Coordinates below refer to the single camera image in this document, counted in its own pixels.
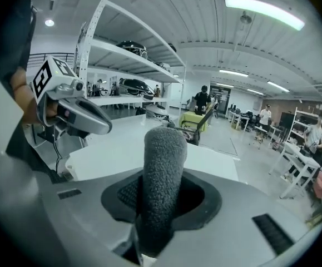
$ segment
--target black shirt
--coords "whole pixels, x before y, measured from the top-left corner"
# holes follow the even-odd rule
[[[31,0],[17,0],[0,27],[0,81],[12,97],[10,79],[19,66],[27,68],[35,21]],[[16,127],[6,153],[25,161],[32,170],[50,173],[48,166],[28,144],[22,122]]]
[[[199,92],[195,95],[194,99],[196,100],[196,105],[199,109],[202,108],[202,106],[206,106],[207,103],[210,103],[210,95],[207,93]]]

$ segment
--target ceiling light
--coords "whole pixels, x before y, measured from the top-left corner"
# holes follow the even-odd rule
[[[270,85],[273,85],[273,86],[275,86],[275,87],[277,87],[277,88],[279,88],[279,89],[281,89],[281,90],[283,90],[284,92],[289,92],[289,90],[288,89],[286,89],[286,88],[283,88],[283,87],[281,87],[281,86],[279,86],[279,85],[277,85],[277,84],[274,84],[273,82],[271,82],[271,81],[268,81],[267,82],[268,84],[270,84]]]
[[[239,75],[239,76],[243,76],[243,77],[247,77],[248,74],[243,74],[240,72],[235,72],[235,71],[229,71],[229,70],[219,70],[220,73],[228,73],[228,74],[233,74],[233,75]]]
[[[233,85],[226,85],[226,84],[221,84],[221,83],[217,83],[216,85],[229,87],[229,88],[234,88]]]
[[[47,27],[52,27],[55,24],[53,20],[46,20],[44,23]]]
[[[248,91],[250,91],[250,92],[252,92],[252,93],[256,93],[256,94],[260,94],[260,95],[263,95],[263,93],[261,93],[261,92],[257,92],[257,91],[255,91],[255,90],[251,90],[251,89],[247,89]]]
[[[297,31],[300,31],[305,23],[288,13],[281,8],[273,6],[271,4],[258,1],[258,0],[225,0],[225,4],[230,8],[239,8],[244,10],[250,10],[257,12],[263,15],[270,16],[274,19],[280,20],[283,23],[286,23],[288,26],[295,28]]]

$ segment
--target gray floor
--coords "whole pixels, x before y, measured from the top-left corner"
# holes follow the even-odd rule
[[[278,203],[284,205],[300,220],[307,220],[314,208],[311,194],[304,195],[292,192],[287,199],[280,199],[279,195],[288,187],[289,183],[280,178],[288,168],[288,162],[282,159],[274,173],[268,174],[280,152],[269,148],[269,139],[261,145],[254,142],[255,132],[236,131],[230,127],[224,118],[213,118],[211,126],[201,134],[200,146],[232,156],[235,160],[237,174],[241,182],[247,183],[266,193]]]
[[[130,110],[127,108],[115,110],[112,106],[105,110],[111,119],[133,116],[136,112],[132,108]],[[169,114],[178,115],[178,109],[170,108]],[[269,197],[284,205],[300,220],[305,221],[314,210],[311,207],[313,200],[307,192],[305,195],[299,195],[295,193],[296,191],[290,195],[293,196],[292,199],[279,199],[279,195],[289,185],[289,183],[280,178],[288,163],[282,159],[274,173],[269,175],[268,171],[280,154],[268,147],[269,140],[265,140],[260,149],[258,149],[258,143],[253,145],[254,136],[255,133],[253,131],[242,132],[232,129],[229,122],[224,118],[213,118],[211,126],[207,128],[206,132],[201,134],[200,146],[233,157],[241,182],[252,185],[266,193]],[[26,138],[32,146],[37,146],[36,150],[45,163],[50,168],[55,169],[57,155],[52,144],[43,142],[39,137],[37,137],[37,144],[34,144],[31,129],[29,128],[26,130]],[[63,157],[67,157],[72,151],[81,148],[79,138],[68,135],[62,136],[58,140],[57,146]]]

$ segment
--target gray foam-covered stick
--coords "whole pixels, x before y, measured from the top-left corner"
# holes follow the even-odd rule
[[[141,252],[148,256],[157,256],[172,237],[186,158],[187,142],[180,131],[157,127],[146,134],[138,235]]]

